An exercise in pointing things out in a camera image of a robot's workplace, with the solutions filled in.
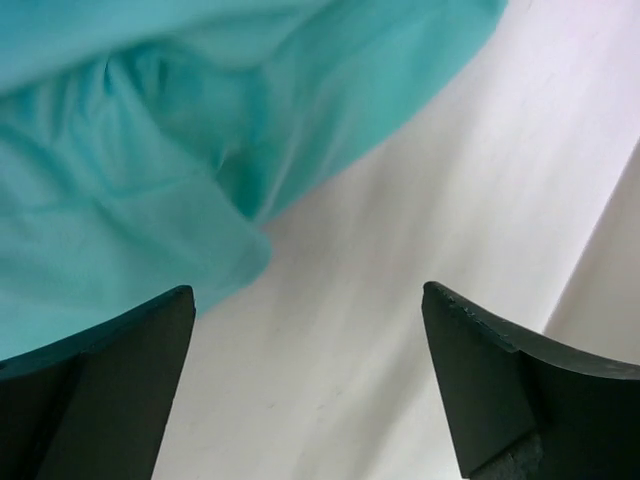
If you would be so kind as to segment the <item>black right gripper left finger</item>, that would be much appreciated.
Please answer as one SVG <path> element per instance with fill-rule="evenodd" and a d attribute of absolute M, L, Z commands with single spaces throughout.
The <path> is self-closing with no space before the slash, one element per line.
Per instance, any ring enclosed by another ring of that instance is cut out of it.
<path fill-rule="evenodd" d="M 193 327 L 179 286 L 2 360 L 2 478 L 151 478 Z"/>

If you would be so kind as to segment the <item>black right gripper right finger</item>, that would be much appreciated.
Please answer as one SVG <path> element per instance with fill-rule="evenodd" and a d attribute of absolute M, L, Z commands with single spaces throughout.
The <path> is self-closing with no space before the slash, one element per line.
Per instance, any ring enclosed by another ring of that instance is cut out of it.
<path fill-rule="evenodd" d="M 636 479 L 639 368 L 500 318 L 437 282 L 422 314 L 464 479 Z"/>

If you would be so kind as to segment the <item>teal t shirt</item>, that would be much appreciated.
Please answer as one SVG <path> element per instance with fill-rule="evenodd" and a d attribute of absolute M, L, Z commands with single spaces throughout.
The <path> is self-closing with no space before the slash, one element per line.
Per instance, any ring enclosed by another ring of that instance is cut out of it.
<path fill-rule="evenodd" d="M 175 286 L 203 308 L 262 225 L 408 121 L 502 1 L 5 1 L 1 354 Z"/>

